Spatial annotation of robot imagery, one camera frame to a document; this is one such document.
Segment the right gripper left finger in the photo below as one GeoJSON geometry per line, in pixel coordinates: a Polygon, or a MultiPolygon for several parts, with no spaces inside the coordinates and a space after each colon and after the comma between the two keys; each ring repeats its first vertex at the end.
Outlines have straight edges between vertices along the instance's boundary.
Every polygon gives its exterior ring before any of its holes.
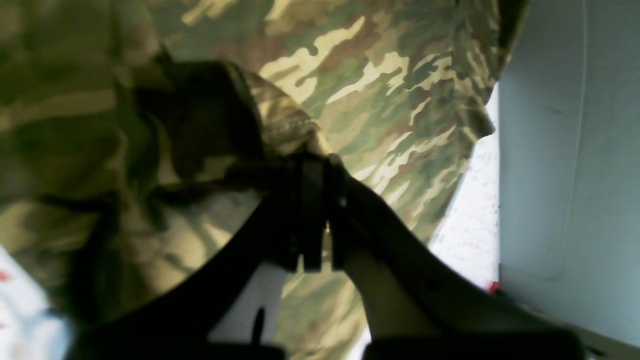
{"type": "Polygon", "coordinates": [[[272,191],[197,272],[165,295],[78,337],[67,360],[285,360],[266,339],[283,282],[323,266],[326,159],[297,155],[272,191]]]}

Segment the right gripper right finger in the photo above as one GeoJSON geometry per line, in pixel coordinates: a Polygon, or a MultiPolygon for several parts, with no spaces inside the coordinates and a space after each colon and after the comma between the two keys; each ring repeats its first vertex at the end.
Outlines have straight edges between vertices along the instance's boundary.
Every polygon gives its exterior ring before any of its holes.
{"type": "Polygon", "coordinates": [[[327,158],[334,255],[365,305],[364,360],[585,360],[569,329],[480,289],[444,264],[387,203],[327,158]]]}

